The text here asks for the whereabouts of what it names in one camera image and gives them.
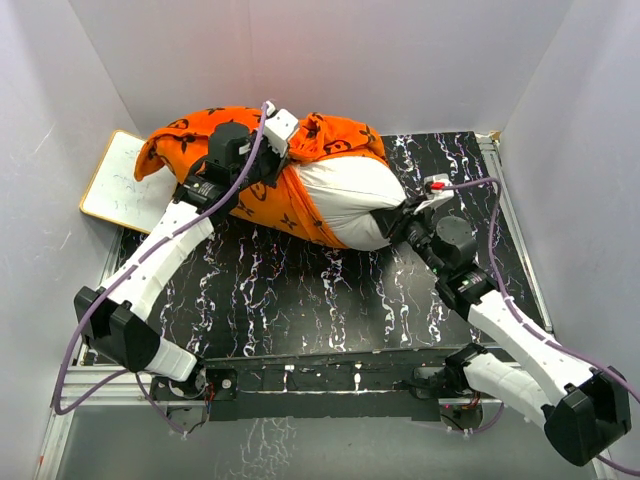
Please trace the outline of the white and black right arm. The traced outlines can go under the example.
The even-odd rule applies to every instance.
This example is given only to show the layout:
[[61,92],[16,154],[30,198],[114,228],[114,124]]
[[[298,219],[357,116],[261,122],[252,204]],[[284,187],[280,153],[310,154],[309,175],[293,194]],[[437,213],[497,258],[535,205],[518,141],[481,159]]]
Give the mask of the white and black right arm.
[[466,397],[486,393],[539,426],[565,460],[583,466],[630,432],[629,394],[618,373],[561,351],[554,339],[506,300],[475,261],[469,223],[433,218],[434,202],[405,201],[374,211],[382,236],[406,242],[436,275],[440,299],[488,334],[516,362],[510,367],[470,344],[445,361],[447,388]]

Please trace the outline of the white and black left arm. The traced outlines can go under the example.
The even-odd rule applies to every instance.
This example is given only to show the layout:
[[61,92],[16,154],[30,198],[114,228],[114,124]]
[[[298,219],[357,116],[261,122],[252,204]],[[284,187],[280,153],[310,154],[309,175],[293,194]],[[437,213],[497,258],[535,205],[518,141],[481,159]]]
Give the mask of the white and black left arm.
[[200,396],[207,376],[198,358],[163,338],[147,318],[183,261],[238,205],[240,191],[276,179],[297,129],[296,120],[278,113],[255,130],[225,122],[205,136],[142,245],[98,288],[84,287],[76,294],[77,337],[129,372],[169,379],[186,399]]

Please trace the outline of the white pillow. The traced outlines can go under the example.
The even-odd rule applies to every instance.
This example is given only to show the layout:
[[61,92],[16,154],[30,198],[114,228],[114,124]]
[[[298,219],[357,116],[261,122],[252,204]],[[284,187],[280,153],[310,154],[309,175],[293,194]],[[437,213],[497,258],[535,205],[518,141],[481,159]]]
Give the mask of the white pillow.
[[389,245],[372,212],[398,207],[406,194],[388,166],[370,157],[344,156],[296,165],[294,171],[342,244],[359,251]]

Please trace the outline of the orange patterned plush pillowcase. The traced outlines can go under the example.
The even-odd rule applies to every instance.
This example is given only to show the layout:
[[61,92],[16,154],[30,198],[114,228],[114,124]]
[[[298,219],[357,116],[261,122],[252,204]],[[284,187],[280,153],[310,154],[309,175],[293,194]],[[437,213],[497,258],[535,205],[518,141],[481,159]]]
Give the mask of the orange patterned plush pillowcase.
[[139,151],[134,177],[168,169],[178,185],[210,186],[205,209],[336,249],[389,245],[374,219],[406,198],[384,143],[368,124],[317,112],[227,106],[197,111],[156,130]]

